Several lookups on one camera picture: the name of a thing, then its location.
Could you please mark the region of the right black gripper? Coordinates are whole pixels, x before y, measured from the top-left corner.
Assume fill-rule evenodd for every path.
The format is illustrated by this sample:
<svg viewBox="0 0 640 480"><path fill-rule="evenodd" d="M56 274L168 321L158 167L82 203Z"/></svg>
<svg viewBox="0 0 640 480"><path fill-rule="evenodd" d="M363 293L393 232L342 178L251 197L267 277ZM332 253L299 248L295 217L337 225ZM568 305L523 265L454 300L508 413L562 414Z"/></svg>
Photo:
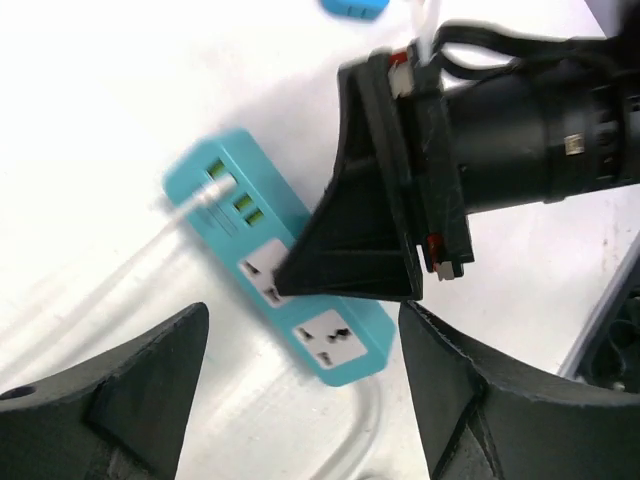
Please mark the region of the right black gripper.
<svg viewBox="0 0 640 480"><path fill-rule="evenodd" d="M430 60L372 61L369 127L404 260L446 280L474 259L473 213L636 184L639 23L529 38L446 23Z"/></svg>

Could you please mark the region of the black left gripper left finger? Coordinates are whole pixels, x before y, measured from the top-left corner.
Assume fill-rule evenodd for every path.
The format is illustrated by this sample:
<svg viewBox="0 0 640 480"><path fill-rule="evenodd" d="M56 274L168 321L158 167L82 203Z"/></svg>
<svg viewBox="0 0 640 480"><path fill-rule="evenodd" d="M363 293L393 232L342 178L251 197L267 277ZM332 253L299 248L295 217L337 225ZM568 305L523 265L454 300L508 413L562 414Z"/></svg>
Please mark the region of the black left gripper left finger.
<svg viewBox="0 0 640 480"><path fill-rule="evenodd" d="M209 332L195 303L1 396L4 479L173 479Z"/></svg>

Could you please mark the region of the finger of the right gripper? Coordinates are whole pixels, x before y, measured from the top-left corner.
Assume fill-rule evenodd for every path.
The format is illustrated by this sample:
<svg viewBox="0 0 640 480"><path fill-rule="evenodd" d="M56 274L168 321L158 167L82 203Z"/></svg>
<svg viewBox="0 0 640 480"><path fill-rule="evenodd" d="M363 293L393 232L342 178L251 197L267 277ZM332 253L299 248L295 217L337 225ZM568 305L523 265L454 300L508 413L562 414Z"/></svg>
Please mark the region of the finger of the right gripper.
<svg viewBox="0 0 640 480"><path fill-rule="evenodd" d="M408 150L388 74L391 55L340 68L333 175L276 270L282 295L417 300L423 274L402 181Z"/></svg>

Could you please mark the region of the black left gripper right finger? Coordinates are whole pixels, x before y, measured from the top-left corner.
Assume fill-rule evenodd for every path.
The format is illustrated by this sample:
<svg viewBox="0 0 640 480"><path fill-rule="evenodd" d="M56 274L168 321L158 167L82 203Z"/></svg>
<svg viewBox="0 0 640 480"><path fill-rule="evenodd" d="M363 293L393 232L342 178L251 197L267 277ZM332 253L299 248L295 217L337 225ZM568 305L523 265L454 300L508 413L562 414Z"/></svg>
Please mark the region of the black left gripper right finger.
<svg viewBox="0 0 640 480"><path fill-rule="evenodd" d="M534 368L413 301L398 326L431 478L638 478L638 395Z"/></svg>

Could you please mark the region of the teal power strip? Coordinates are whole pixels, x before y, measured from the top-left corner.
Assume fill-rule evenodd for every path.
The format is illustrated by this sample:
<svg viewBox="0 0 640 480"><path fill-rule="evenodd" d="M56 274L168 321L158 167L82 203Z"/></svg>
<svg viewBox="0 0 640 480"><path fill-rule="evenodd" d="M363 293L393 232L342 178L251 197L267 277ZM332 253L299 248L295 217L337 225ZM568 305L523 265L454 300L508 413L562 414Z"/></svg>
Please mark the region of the teal power strip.
<svg viewBox="0 0 640 480"><path fill-rule="evenodd" d="M176 206L226 174L235 188L188 221L298 359L329 386L382 371L395 322L375 300L282 297L273 272L310 217L309 209L244 129L204 137L174 164L164 191Z"/></svg>

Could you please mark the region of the blue plug adapter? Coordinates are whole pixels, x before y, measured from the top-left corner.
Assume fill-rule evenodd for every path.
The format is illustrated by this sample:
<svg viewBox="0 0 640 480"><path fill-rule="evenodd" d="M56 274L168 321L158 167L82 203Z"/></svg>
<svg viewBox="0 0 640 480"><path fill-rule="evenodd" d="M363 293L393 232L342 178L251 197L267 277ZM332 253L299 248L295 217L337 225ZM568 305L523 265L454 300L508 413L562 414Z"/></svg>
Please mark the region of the blue plug adapter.
<svg viewBox="0 0 640 480"><path fill-rule="evenodd" d="M389 0L320 0L330 14L352 20L372 22L387 8Z"/></svg>

